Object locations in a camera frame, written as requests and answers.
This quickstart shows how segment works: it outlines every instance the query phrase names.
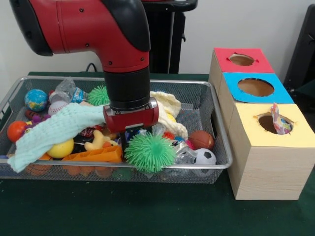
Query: wire mesh basket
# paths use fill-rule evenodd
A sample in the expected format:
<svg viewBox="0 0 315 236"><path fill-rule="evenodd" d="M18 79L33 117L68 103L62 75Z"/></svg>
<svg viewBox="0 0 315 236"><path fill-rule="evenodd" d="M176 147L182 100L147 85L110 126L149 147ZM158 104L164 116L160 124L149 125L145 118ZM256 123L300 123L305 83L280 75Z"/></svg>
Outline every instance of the wire mesh basket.
<svg viewBox="0 0 315 236"><path fill-rule="evenodd" d="M31 89L41 89L48 93L63 79L63 77L28 76L19 79L13 85L0 104L0 155L13 154L16 149L7 138L8 125L15 120L28 121L24 116L25 94ZM86 92L104 84L102 78L73 79L77 87ZM207 82L154 80L151 81L151 90L174 94L182 103L182 109L176 120L187 128L188 133L205 130L213 135L216 165L173 165L159 173L148 174L137 171L127 163L36 161L23 172L16 173L6 160L0 159L0 178L213 184L223 169L232 164L230 145L213 86Z"/></svg>

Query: knitted cloth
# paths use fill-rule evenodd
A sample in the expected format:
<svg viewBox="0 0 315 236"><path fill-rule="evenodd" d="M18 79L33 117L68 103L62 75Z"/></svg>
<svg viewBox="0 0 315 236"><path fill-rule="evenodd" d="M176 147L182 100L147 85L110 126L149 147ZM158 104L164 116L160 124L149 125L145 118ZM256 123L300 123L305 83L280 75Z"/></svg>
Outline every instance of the knitted cloth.
<svg viewBox="0 0 315 236"><path fill-rule="evenodd" d="M185 126L171 120L167 114L176 118L181 110L181 102L172 94L165 92L150 92L150 96L157 100L158 104L158 122L165 126L166 130L172 132L175 136L188 138L188 132Z"/></svg>
<svg viewBox="0 0 315 236"><path fill-rule="evenodd" d="M15 156L7 162L19 173L27 165L41 158L54 144L63 143L83 129L103 122L103 106L89 107L70 103L23 135L16 142Z"/></svg>

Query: box with hole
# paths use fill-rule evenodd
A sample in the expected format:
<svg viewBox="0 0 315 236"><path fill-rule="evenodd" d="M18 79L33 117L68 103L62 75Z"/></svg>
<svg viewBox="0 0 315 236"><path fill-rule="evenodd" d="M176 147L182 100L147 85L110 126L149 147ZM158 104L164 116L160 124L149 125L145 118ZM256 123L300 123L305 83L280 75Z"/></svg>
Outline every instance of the box with hole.
<svg viewBox="0 0 315 236"><path fill-rule="evenodd" d="M219 93L223 72L274 73L261 49L215 48L212 54L209 82Z"/></svg>
<svg viewBox="0 0 315 236"><path fill-rule="evenodd" d="M294 103L273 73L223 73L218 98L227 132L235 103Z"/></svg>
<svg viewBox="0 0 315 236"><path fill-rule="evenodd" d="M315 134L297 105L278 105L292 125L283 135L273 125L272 105L235 104L228 172L237 200L297 200L315 164Z"/></svg>

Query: circular hole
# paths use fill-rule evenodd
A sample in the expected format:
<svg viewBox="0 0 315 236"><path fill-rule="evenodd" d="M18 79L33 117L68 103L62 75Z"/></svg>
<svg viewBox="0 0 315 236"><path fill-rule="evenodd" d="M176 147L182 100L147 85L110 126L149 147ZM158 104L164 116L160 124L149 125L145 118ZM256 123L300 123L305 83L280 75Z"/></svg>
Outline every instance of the circular hole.
<svg viewBox="0 0 315 236"><path fill-rule="evenodd" d="M255 62L252 57L243 54L233 54L232 56L230 56L230 60L234 64L241 66L250 66Z"/></svg>
<svg viewBox="0 0 315 236"><path fill-rule="evenodd" d="M275 91L270 83L256 78L243 79L238 82L238 87L245 93L256 97L267 97Z"/></svg>
<svg viewBox="0 0 315 236"><path fill-rule="evenodd" d="M281 119L284 119L287 123L292 124L291 121L283 116L280 116ZM271 113L267 113L265 115L262 115L258 119L259 124L268 132L271 132L273 134L278 134L275 127L274 123L272 121L272 115Z"/></svg>

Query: light green knitted fabric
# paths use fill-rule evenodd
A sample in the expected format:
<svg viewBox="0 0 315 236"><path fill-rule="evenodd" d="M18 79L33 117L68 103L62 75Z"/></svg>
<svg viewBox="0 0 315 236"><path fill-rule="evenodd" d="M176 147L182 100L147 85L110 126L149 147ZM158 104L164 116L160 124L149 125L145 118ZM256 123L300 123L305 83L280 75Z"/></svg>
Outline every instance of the light green knitted fabric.
<svg viewBox="0 0 315 236"><path fill-rule="evenodd" d="M70 103L48 120L35 126L16 142L15 156L8 164L21 172L49 151L54 144L74 138L87 127L104 122L103 106L90 107Z"/></svg>

